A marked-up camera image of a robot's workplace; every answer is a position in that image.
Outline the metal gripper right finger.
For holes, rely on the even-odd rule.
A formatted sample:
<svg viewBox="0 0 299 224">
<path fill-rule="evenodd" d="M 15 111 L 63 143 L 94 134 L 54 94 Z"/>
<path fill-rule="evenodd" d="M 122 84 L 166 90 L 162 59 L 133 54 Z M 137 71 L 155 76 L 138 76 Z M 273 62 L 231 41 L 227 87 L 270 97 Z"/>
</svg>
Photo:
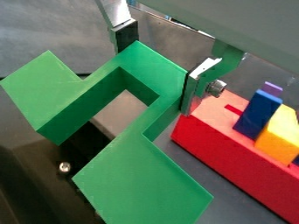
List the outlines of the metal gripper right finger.
<svg viewBox="0 0 299 224">
<path fill-rule="evenodd" d="M 189 116 L 207 96 L 218 98 L 227 84 L 221 77 L 237 69 L 245 52 L 221 40 L 215 40 L 211 56 L 186 74 L 181 111 Z"/>
</svg>

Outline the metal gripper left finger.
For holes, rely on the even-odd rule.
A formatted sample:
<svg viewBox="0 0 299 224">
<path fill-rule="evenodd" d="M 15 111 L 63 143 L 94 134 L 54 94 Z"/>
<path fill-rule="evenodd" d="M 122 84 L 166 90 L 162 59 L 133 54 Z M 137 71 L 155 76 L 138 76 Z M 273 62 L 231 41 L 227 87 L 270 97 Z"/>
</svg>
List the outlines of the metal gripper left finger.
<svg viewBox="0 0 299 224">
<path fill-rule="evenodd" d="M 138 21 L 131 17 L 127 0 L 95 0 L 117 53 L 139 40 Z"/>
</svg>

